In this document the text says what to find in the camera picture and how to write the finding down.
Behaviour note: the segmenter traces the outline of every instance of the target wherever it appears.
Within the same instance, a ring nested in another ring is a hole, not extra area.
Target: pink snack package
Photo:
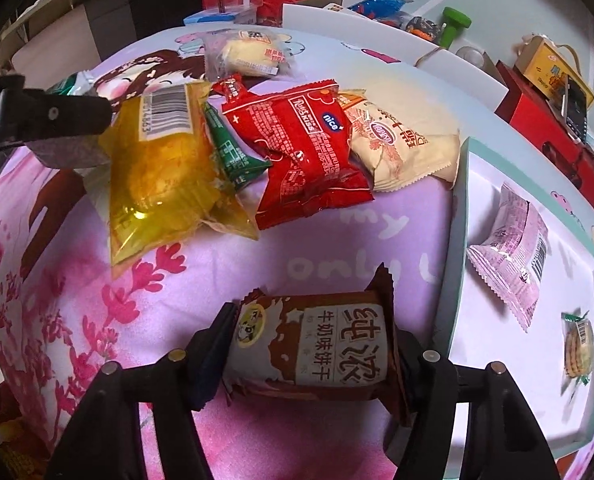
[[[504,184],[490,236],[466,252],[477,273],[510,307],[525,332],[539,299],[547,243],[548,228],[535,206]]]

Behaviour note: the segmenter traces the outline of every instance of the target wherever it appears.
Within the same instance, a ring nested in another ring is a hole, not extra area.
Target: metal bolt
[[[106,375],[112,375],[117,371],[119,368],[119,363],[117,361],[108,361],[101,367],[101,372]]]
[[[426,350],[424,352],[424,359],[429,363],[436,363],[442,357],[439,355],[439,352],[435,352],[434,350]]]
[[[506,365],[500,361],[490,363],[490,367],[493,369],[493,372],[497,375],[505,374],[508,370],[508,368],[506,368]]]
[[[186,350],[181,350],[180,348],[176,348],[168,352],[168,359],[170,359],[173,363],[178,361],[182,361],[186,358]]]

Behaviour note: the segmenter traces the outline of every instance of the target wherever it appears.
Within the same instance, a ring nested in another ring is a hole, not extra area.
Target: yellow gift box
[[[572,53],[577,70],[561,56],[560,48],[566,48]],[[568,74],[568,77],[574,79],[586,92],[587,107],[590,107],[594,101],[592,89],[580,75],[579,58],[569,45],[555,44],[548,38],[535,36],[523,48],[514,65],[548,99],[560,97],[562,78],[564,74]]]

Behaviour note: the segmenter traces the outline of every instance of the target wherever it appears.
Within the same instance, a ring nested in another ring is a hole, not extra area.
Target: black phone
[[[563,77],[564,95],[561,115],[568,132],[586,143],[588,134],[588,110],[586,92],[574,79],[565,74]]]

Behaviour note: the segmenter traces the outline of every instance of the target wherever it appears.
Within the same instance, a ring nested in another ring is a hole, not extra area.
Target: pink oval logo
[[[372,133],[375,135],[375,137],[377,137],[379,140],[382,140],[391,146],[395,145],[394,134],[386,126],[384,126],[384,124],[371,123],[370,129],[372,130]]]

